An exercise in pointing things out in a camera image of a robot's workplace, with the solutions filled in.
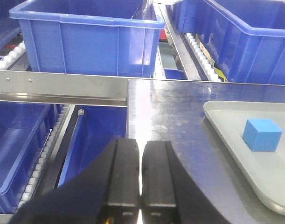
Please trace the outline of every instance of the white roller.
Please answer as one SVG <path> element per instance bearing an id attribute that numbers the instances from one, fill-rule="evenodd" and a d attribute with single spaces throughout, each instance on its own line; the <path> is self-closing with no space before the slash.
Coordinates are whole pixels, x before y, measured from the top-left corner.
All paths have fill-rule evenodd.
<path id="1" fill-rule="evenodd" d="M 3 57 L 2 60 L 11 63 L 14 59 L 13 59 L 12 56 L 6 55 L 6 56 Z"/>
<path id="2" fill-rule="evenodd" d="M 9 55 L 12 56 L 13 58 L 17 58 L 18 55 L 19 55 L 19 53 L 16 52 L 16 51 L 14 51 L 14 50 L 12 50 L 12 51 L 9 53 Z"/>
<path id="3" fill-rule="evenodd" d="M 25 193 L 32 193 L 34 191 L 35 187 L 34 185 L 27 185 L 25 188 Z"/>
<path id="4" fill-rule="evenodd" d="M 22 41 L 20 44 L 19 44 L 19 47 L 23 50 L 25 50 L 25 44 L 24 44 L 24 41 Z"/>
<path id="5" fill-rule="evenodd" d="M 37 171 L 42 171 L 42 169 L 43 169 L 43 164 L 37 164 L 35 166 L 35 170 L 37 170 Z"/>
<path id="6" fill-rule="evenodd" d="M 14 48 L 14 51 L 16 51 L 19 55 L 23 52 L 23 49 L 19 46 Z"/>
<path id="7" fill-rule="evenodd" d="M 45 146 L 43 149 L 43 152 L 48 153 L 50 151 L 50 147 L 49 146 Z"/>
<path id="8" fill-rule="evenodd" d="M 39 176 L 40 176 L 40 171 L 35 170 L 34 172 L 32 172 L 32 177 L 39 178 Z"/>
<path id="9" fill-rule="evenodd" d="M 200 55 L 200 56 L 199 56 L 199 59 L 200 59 L 200 60 L 204 60 L 204 59 L 207 59 L 207 57 L 206 57 L 205 55 Z"/>
<path id="10" fill-rule="evenodd" d="M 203 55 L 203 52 L 202 52 L 202 51 L 197 52 L 197 56 L 198 56 L 198 57 L 200 57 L 200 56 L 202 56 L 202 55 Z"/>
<path id="11" fill-rule="evenodd" d="M 41 157 L 38 161 L 38 164 L 44 164 L 45 160 L 46 160 L 46 158 Z"/>
<path id="12" fill-rule="evenodd" d="M 203 64 L 203 65 L 205 65 L 205 64 L 209 64 L 208 59 L 204 59 L 204 60 L 202 60 L 202 64 Z"/>
<path id="13" fill-rule="evenodd" d="M 35 177 L 31 177 L 31 178 L 29 179 L 28 184 L 29 184 L 29 185 L 36 185 L 37 182 L 38 182 L 38 179 L 36 179 Z"/>
<path id="14" fill-rule="evenodd" d="M 0 67 L 1 69 L 5 69 L 9 65 L 9 62 L 0 60 Z"/>
<path id="15" fill-rule="evenodd" d="M 22 201 L 25 201 L 25 202 L 28 202 L 29 200 L 30 200 L 30 198 L 31 198 L 31 194 L 30 193 L 24 193 L 23 195 L 22 195 Z"/>
<path id="16" fill-rule="evenodd" d="M 24 202 L 24 201 L 19 202 L 17 209 L 21 208 L 21 206 L 24 205 L 25 203 L 26 202 Z"/>
<path id="17" fill-rule="evenodd" d="M 46 152 L 42 152 L 41 158 L 47 158 L 48 154 Z"/>

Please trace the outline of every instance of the plastic tray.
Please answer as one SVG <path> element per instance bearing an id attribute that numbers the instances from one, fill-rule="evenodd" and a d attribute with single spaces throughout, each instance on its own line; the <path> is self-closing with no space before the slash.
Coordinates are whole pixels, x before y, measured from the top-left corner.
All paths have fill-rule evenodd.
<path id="1" fill-rule="evenodd" d="M 126 134 L 127 108 L 83 106 L 70 142 L 58 185 L 80 173 L 115 138 Z"/>
<path id="2" fill-rule="evenodd" d="M 14 213 L 50 132 L 50 105 L 0 102 L 0 213 Z"/>
<path id="3" fill-rule="evenodd" d="M 285 84 L 285 2 L 202 0 L 197 33 L 230 82 Z"/>
<path id="4" fill-rule="evenodd" d="M 17 20 L 9 17 L 9 10 L 24 0 L 0 0 L 0 49 L 20 32 Z"/>
<path id="5" fill-rule="evenodd" d="M 207 118 L 261 202 L 285 215 L 285 104 L 209 101 Z M 253 152 L 242 139 L 246 120 L 272 119 L 282 130 L 276 152 Z"/>
<path id="6" fill-rule="evenodd" d="M 164 21 L 157 6 L 131 19 L 140 0 L 28 0 L 19 19 L 33 71 L 150 77 Z"/>
<path id="7" fill-rule="evenodd" d="M 197 7 L 200 0 L 183 0 L 167 6 L 175 27 L 182 33 L 196 33 Z"/>

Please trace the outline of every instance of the roller conveyor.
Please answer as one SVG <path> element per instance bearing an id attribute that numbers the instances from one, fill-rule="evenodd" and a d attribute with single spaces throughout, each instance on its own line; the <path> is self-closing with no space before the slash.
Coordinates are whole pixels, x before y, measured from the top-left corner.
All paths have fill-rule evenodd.
<path id="1" fill-rule="evenodd" d="M 231 100 L 285 102 L 285 98 L 281 99 L 275 94 L 277 91 L 285 94 L 285 87 L 266 87 L 264 85 L 249 87 L 246 84 L 216 84 L 215 82 L 220 82 L 220 79 L 216 77 L 216 73 L 212 71 L 213 68 L 206 61 L 205 54 L 199 45 L 195 43 L 194 34 L 183 35 L 177 33 L 170 21 L 168 21 L 166 9 L 163 6 L 160 6 L 160 9 L 166 20 L 168 40 L 177 50 L 181 64 L 179 66 L 184 68 L 188 78 L 186 82 L 175 81 L 174 84 L 171 84 L 170 81 L 162 81 L 166 77 L 159 50 L 153 79 L 145 80 L 130 77 L 24 72 L 28 68 L 27 60 L 25 60 L 27 56 L 24 50 L 20 52 L 19 49 L 16 49 L 18 54 L 12 53 L 12 55 L 16 56 L 13 60 L 10 60 L 9 57 L 4 57 L 2 60 L 4 62 L 0 63 L 0 100 L 65 104 L 65 110 L 60 115 L 57 126 L 50 133 L 49 140 L 46 142 L 46 146 L 41 154 L 42 158 L 46 159 L 40 159 L 36 165 L 36 170 L 34 170 L 34 177 L 30 180 L 31 183 L 37 182 L 37 185 L 26 187 L 20 205 L 32 196 L 35 198 L 49 192 L 56 186 L 59 173 L 61 172 L 60 163 L 63 163 L 65 150 L 67 150 L 67 144 L 69 144 L 65 141 L 65 138 L 71 137 L 76 122 L 73 119 L 75 119 L 77 106 L 74 105 L 127 106 L 127 136 L 137 139 L 140 157 L 143 154 L 147 140 L 170 140 L 175 143 L 175 152 L 177 155 L 180 155 L 179 159 L 184 168 L 188 170 L 188 175 L 200 186 L 200 190 L 205 197 L 212 202 L 217 210 L 221 211 L 222 216 L 228 221 L 233 224 L 239 224 L 241 223 L 238 220 L 240 215 L 250 224 L 268 223 L 268 220 L 271 223 L 285 224 L 285 217 L 268 211 L 255 198 L 243 175 L 229 155 L 227 155 L 224 145 L 219 140 L 216 140 L 215 136 L 211 136 L 214 133 L 206 120 L 204 120 L 202 129 L 197 126 L 197 128 L 200 128 L 201 134 L 195 133 L 187 127 L 187 124 L 190 124 L 190 121 L 195 117 L 198 119 L 197 122 L 202 122 L 204 117 L 198 115 L 202 113 L 202 104 L 207 100 L 226 98 Z M 229 91 L 232 97 L 224 96 L 223 91 Z M 168 93 L 171 97 L 174 97 L 171 101 L 166 100 L 168 99 Z M 193 112 L 188 113 L 191 107 L 184 107 L 193 102 L 194 96 L 198 99 L 198 102 L 193 104 L 197 114 Z M 174 109 L 174 113 L 179 115 L 178 118 L 170 114 L 174 107 L 178 109 Z M 188 134 L 190 139 L 188 139 L 185 133 L 180 133 L 179 131 L 191 132 Z M 69 132 L 70 135 L 64 137 L 64 134 Z M 195 147 L 193 149 L 195 150 L 195 155 L 190 154 L 189 149 L 186 148 L 187 146 Z M 208 157 L 203 154 L 203 150 L 208 153 Z M 217 150 L 218 158 L 221 161 L 214 159 L 214 150 Z M 190 166 L 188 159 L 197 164 L 195 169 Z M 208 166 L 203 161 L 206 159 L 211 162 Z M 219 176 L 220 180 L 214 179 L 212 172 L 213 174 L 217 172 L 216 176 Z M 226 174 L 236 175 L 236 177 L 233 177 L 233 184 L 230 183 Z M 202 180 L 200 176 L 205 175 L 208 175 L 210 178 Z M 216 195 L 214 189 L 209 187 L 211 182 L 218 189 L 224 187 L 234 199 L 241 198 L 241 201 L 232 201 L 226 197 L 224 193 L 226 190 L 220 190 L 224 194 L 224 201 L 233 203 L 230 211 L 227 211 L 228 205 L 218 202 L 220 196 Z M 257 206 L 257 214 L 251 211 L 253 207 L 247 205 L 247 201 Z M 0 214 L 0 224 L 8 223 L 10 217 L 11 215 Z M 141 214 L 139 215 L 138 223 L 142 223 Z"/>

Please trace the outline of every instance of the stainless steel surface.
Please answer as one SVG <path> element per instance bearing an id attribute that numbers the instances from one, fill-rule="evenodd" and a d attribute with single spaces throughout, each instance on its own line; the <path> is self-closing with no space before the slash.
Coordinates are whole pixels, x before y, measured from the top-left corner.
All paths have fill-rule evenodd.
<path id="1" fill-rule="evenodd" d="M 0 71 L 0 92 L 85 98 L 126 98 L 128 77 Z"/>
<path id="2" fill-rule="evenodd" d="M 175 27 L 173 27 L 172 22 L 168 17 L 166 6 L 159 4 L 162 16 L 165 20 L 166 27 L 171 35 L 172 41 L 175 45 L 176 51 L 179 55 L 183 69 L 187 75 L 188 80 L 201 80 L 197 68 L 194 65 L 194 62 L 187 51 L 185 44 Z"/>
<path id="3" fill-rule="evenodd" d="M 0 100 L 126 106 L 129 79 L 133 78 L 0 71 Z"/>
<path id="4" fill-rule="evenodd" d="M 211 100 L 285 103 L 285 86 L 130 80 L 128 137 L 140 155 L 149 140 L 170 140 L 185 169 L 232 224 L 285 224 L 265 207 L 212 125 L 203 104 Z"/>
<path id="5" fill-rule="evenodd" d="M 166 79 L 159 47 L 158 47 L 157 54 L 156 54 L 155 70 L 153 72 L 153 78 L 154 79 Z"/>
<path id="6" fill-rule="evenodd" d="M 13 215 L 0 214 L 0 224 L 7 224 Z"/>

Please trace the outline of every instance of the bin rim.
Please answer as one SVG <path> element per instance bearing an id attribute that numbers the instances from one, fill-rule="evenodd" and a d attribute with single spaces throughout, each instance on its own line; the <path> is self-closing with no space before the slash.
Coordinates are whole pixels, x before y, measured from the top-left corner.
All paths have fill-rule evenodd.
<path id="1" fill-rule="evenodd" d="M 39 116 L 39 118 L 37 119 L 34 127 L 32 128 L 30 134 L 29 134 L 29 138 L 25 141 L 23 147 L 21 148 L 21 151 L 19 152 L 12 168 L 10 169 L 10 171 L 8 172 L 2 186 L 0 187 L 0 195 L 3 195 L 5 193 L 8 192 L 8 190 L 11 187 L 11 184 L 16 176 L 16 173 L 18 172 L 18 169 L 20 168 L 21 164 L 23 163 L 23 159 L 26 156 L 26 151 L 29 150 L 29 146 L 31 141 L 34 139 L 35 134 L 37 133 L 39 126 L 42 122 L 44 122 L 44 118 L 48 115 L 48 111 L 50 109 L 50 105 L 49 104 L 40 104 L 43 106 L 43 110 Z"/>
<path id="2" fill-rule="evenodd" d="M 214 0 L 202 0 L 204 3 L 210 5 L 213 9 L 222 14 L 227 20 L 233 23 L 239 30 L 248 35 L 266 36 L 266 37 L 283 37 L 285 38 L 285 29 L 275 28 L 258 28 L 250 26 L 244 20 L 234 15 L 228 9 L 215 2 Z"/>
<path id="3" fill-rule="evenodd" d="M 18 20 L 39 20 L 39 21 L 54 21 L 68 24 L 84 24 L 95 26 L 109 27 L 132 27 L 132 28 L 152 28 L 163 29 L 164 20 L 161 15 L 159 6 L 153 4 L 153 9 L 156 14 L 156 21 L 153 20 L 135 20 L 113 17 L 102 17 L 92 15 L 77 15 L 77 14 L 61 14 L 61 13 L 46 13 L 37 11 L 24 11 L 23 9 L 32 2 L 38 0 L 27 0 L 14 8 L 10 9 L 10 17 Z"/>

